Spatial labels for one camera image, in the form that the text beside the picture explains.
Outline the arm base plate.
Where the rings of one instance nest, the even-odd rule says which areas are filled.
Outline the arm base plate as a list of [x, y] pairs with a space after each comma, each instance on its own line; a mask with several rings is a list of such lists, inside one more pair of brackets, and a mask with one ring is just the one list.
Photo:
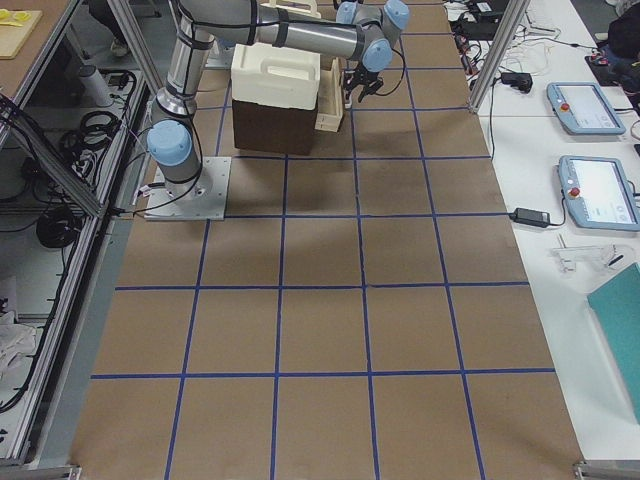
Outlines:
[[158, 221], [223, 220], [232, 159], [230, 157], [204, 157], [202, 171], [195, 185], [193, 181], [178, 185], [166, 183], [159, 166], [144, 217]]

